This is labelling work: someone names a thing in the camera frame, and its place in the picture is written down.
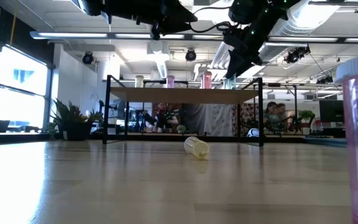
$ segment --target cable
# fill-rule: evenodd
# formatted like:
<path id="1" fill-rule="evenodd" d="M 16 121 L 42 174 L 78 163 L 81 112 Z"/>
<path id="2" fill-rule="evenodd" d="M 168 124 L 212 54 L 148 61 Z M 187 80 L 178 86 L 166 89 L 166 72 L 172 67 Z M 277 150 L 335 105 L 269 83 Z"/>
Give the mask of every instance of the cable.
<path id="1" fill-rule="evenodd" d="M 314 60 L 314 62 L 316 62 L 316 65 L 320 68 L 320 70 L 322 71 L 322 73 L 323 73 L 324 75 L 327 75 L 327 74 L 324 72 L 324 70 L 320 67 L 320 65 L 317 63 L 316 59 L 314 59 L 313 55 L 312 55 L 312 54 L 309 54 L 309 55 L 310 55 L 310 57 Z"/>
<path id="2" fill-rule="evenodd" d="M 238 24 L 236 24 L 236 25 L 233 26 L 232 24 L 230 24 L 230 22 L 225 21 L 225 22 L 217 23 L 217 24 L 213 25 L 212 27 L 210 27 L 210 28 L 208 28 L 208 29 L 205 29 L 205 30 L 194 30 L 194 29 L 192 28 L 192 26 L 191 26 L 190 23 L 189 23 L 189 25 L 190 25 L 191 31 L 193 31 L 193 32 L 195 32 L 195 33 L 198 33 L 198 34 L 204 33 L 204 32 L 208 32 L 208 31 L 210 31 L 210 30 L 212 30 L 212 29 L 214 29 L 214 28 L 216 28 L 218 31 L 225 31 L 225 30 L 228 30 L 228 29 L 231 29 L 231 28 L 233 28 L 233 27 L 237 27 L 237 26 L 238 26 Z"/>
<path id="3" fill-rule="evenodd" d="M 324 72 L 324 70 L 323 70 L 323 69 L 320 67 L 320 65 L 317 63 L 316 59 L 314 59 L 313 55 L 312 55 L 311 53 L 309 53 L 309 55 L 310 55 L 310 57 L 314 60 L 314 62 L 316 62 L 316 65 L 320 68 L 320 70 L 322 71 L 322 73 L 323 73 L 324 75 L 327 75 L 326 72 Z M 334 86 L 335 86 L 336 89 L 339 90 L 339 92 L 341 92 L 341 94 L 342 94 L 342 90 L 340 90 L 340 89 L 338 88 L 338 86 L 335 85 L 335 83 L 334 83 Z"/>
<path id="4" fill-rule="evenodd" d="M 14 13 L 14 15 L 13 15 L 13 25 L 12 25 L 12 31 L 11 31 L 11 41 L 10 41 L 10 43 L 9 43 L 9 45 L 10 45 L 11 47 L 12 47 L 12 43 L 13 43 L 13 34 L 15 33 L 18 1 L 19 1 L 19 0 L 16 0 L 15 13 Z"/>
<path id="5" fill-rule="evenodd" d="M 193 15 L 195 15 L 197 12 L 200 12 L 202 10 L 205 10 L 205 9 L 219 9 L 219 10 L 222 10 L 222 9 L 230 9 L 230 6 L 228 7 L 204 7 L 204 8 L 201 8 L 201 9 L 198 9 L 197 11 L 195 11 L 193 13 Z M 217 23 L 215 25 L 213 25 L 212 27 L 208 28 L 208 29 L 205 29 L 205 30 L 194 30 L 191 26 L 191 23 L 189 22 L 189 25 L 190 25 L 190 29 L 191 31 L 197 33 L 197 34 L 201 34 L 201 33 L 204 33 L 204 32 L 208 32 L 214 28 L 217 28 L 217 30 L 219 31 L 225 31 L 227 29 L 230 29 L 230 28 L 233 28 L 233 27 L 237 27 L 239 24 L 236 24 L 236 25 L 231 25 L 230 22 L 228 21 L 224 21 L 224 22 L 220 22 L 220 23 Z M 226 26 L 227 28 L 226 29 L 223 29 L 223 28 L 219 28 L 220 26 Z"/>
<path id="6" fill-rule="evenodd" d="M 193 15 L 196 14 L 197 12 L 200 12 L 205 9 L 230 9 L 230 8 L 231 8 L 231 6 L 228 6 L 228 7 L 204 7 L 204 8 L 201 8 L 201 9 L 198 9 L 197 11 L 195 11 L 193 13 Z"/>

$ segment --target ceiling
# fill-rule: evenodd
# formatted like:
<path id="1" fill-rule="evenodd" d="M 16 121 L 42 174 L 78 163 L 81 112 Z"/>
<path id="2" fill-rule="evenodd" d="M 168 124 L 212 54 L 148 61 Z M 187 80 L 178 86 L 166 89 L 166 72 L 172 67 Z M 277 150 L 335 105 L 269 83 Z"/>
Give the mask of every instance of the ceiling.
<path id="1" fill-rule="evenodd" d="M 188 9 L 192 9 L 193 0 L 181 1 Z M 15 1 L 0 0 L 0 6 L 9 12 L 14 12 Z M 150 27 L 145 24 L 136 25 L 134 21 L 114 17 L 111 28 L 101 17 L 90 17 L 83 14 L 70 1 L 65 0 L 19 0 L 18 18 L 38 31 L 59 31 L 59 32 L 141 32 L 149 33 Z M 340 8 L 323 25 L 318 27 L 311 35 L 320 36 L 358 36 L 358 14 L 352 10 L 355 7 Z M 192 24 L 195 29 L 206 29 L 213 25 L 212 21 L 199 21 Z M 220 34 L 217 30 L 211 30 L 209 34 Z M 150 40 L 71 40 L 71 49 L 78 49 L 84 45 L 114 45 L 122 55 L 125 67 L 122 73 L 150 74 L 155 69 L 154 62 L 146 60 L 147 43 Z M 168 70 L 183 70 L 192 72 L 198 62 L 186 62 L 185 54 L 187 48 L 194 48 L 197 53 L 197 60 L 211 61 L 220 42 L 207 41 L 182 41 L 169 40 L 169 51 L 171 57 L 167 61 Z M 318 62 L 321 69 L 336 68 L 340 63 L 358 56 L 358 44 L 311 44 L 312 56 Z M 84 52 L 74 50 L 72 55 L 81 55 Z M 99 60 L 108 60 L 109 52 L 95 52 Z M 311 56 L 306 56 L 298 64 L 287 65 L 279 57 L 262 70 L 263 77 L 268 82 L 306 82 L 309 77 L 321 72 Z"/>

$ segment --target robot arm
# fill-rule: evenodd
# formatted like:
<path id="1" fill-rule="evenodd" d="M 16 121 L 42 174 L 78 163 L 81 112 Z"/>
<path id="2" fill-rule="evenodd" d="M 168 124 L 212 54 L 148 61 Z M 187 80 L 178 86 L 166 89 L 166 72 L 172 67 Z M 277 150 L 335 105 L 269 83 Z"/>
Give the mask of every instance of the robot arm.
<path id="1" fill-rule="evenodd" d="M 71 0 L 90 16 L 102 15 L 108 23 L 112 16 L 152 25 L 151 38 L 159 40 L 160 34 L 173 34 L 190 30 L 197 17 L 183 7 L 179 0 Z M 234 47 L 230 51 L 230 64 L 226 78 L 239 76 L 254 65 L 261 65 L 259 49 L 279 19 L 288 20 L 287 10 L 301 0 L 234 0 L 229 9 L 229 22 L 215 25 L 223 32 L 223 41 Z M 345 0 L 326 0 L 343 2 Z"/>
<path id="2" fill-rule="evenodd" d="M 179 0 L 71 0 L 89 16 L 102 15 L 111 24 L 112 16 L 152 25 L 151 37 L 190 30 L 198 19 Z"/>

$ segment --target person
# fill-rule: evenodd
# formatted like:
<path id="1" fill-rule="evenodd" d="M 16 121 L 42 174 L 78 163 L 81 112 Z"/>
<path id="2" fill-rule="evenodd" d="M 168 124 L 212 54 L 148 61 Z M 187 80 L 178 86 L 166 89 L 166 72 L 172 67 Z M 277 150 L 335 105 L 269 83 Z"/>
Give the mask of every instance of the person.
<path id="1" fill-rule="evenodd" d="M 264 113 L 264 123 L 268 122 L 273 128 L 278 128 L 281 120 L 277 116 L 277 104 L 276 102 L 270 102 L 267 104 L 266 111 Z"/>
<path id="2" fill-rule="evenodd" d="M 287 116 L 285 115 L 285 104 L 279 103 L 276 107 L 276 110 L 278 118 L 283 122 L 283 130 L 286 131 L 288 128 L 288 120 L 286 119 Z"/>
<path id="3" fill-rule="evenodd" d="M 148 114 L 144 113 L 145 120 L 156 127 L 158 132 L 162 132 L 164 128 L 172 128 L 173 125 L 177 125 L 178 119 L 173 112 L 167 110 L 167 105 L 165 103 L 159 103 L 157 106 L 157 113 L 154 119 Z"/>
<path id="4" fill-rule="evenodd" d="M 264 113 L 264 123 L 270 122 L 270 117 L 276 115 L 276 102 L 269 102 Z"/>

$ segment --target wooden floor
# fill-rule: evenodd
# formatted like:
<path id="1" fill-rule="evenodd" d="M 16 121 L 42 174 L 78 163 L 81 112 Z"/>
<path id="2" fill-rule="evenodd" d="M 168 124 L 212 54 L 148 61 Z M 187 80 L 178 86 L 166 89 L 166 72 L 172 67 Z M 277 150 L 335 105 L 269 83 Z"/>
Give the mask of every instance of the wooden floor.
<path id="1" fill-rule="evenodd" d="M 352 223 L 346 149 L 309 144 L 0 146 L 0 223 Z"/>

